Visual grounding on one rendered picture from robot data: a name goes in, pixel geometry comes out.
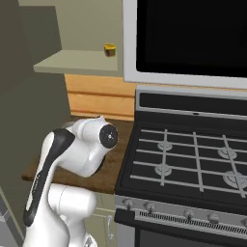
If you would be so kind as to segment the yellow honey bottle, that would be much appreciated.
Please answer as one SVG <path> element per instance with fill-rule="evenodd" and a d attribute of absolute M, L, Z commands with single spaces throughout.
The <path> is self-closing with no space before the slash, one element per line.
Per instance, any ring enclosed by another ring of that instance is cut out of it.
<path fill-rule="evenodd" d="M 104 45 L 104 53 L 106 57 L 114 57 L 116 55 L 116 45 L 113 43 L 106 43 Z"/>

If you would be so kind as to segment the olive base cabinet door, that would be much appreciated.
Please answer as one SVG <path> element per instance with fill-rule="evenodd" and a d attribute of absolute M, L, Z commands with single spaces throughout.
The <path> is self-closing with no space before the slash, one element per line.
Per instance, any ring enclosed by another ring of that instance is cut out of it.
<path fill-rule="evenodd" d="M 114 222 L 116 208 L 113 195 L 96 192 L 96 210 L 85 220 L 88 233 L 96 240 L 98 247 L 117 247 L 117 230 Z M 107 216 L 112 215 L 111 232 L 114 234 L 112 241 L 108 240 Z"/>

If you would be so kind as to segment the black and silver stove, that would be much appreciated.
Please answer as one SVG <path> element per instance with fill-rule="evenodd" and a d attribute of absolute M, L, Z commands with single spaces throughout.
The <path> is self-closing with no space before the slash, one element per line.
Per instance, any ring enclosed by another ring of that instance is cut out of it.
<path fill-rule="evenodd" d="M 134 207 L 128 210 L 124 199 Z M 135 212 L 193 219 L 247 218 L 247 92 L 140 85 L 115 187 L 118 247 L 247 247 L 247 239 L 134 219 Z"/>

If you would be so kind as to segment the silver microwave oven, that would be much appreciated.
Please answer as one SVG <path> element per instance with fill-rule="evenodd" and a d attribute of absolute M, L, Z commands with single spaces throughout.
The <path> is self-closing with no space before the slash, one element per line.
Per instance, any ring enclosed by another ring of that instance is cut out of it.
<path fill-rule="evenodd" d="M 247 89 L 247 0 L 123 0 L 123 80 Z"/>

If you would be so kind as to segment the grey appliance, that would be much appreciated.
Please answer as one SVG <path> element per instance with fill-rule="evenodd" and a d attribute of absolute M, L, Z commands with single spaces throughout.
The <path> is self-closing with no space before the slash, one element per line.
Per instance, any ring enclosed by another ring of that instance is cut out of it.
<path fill-rule="evenodd" d="M 22 247 L 23 234 L 0 187 L 0 247 Z"/>

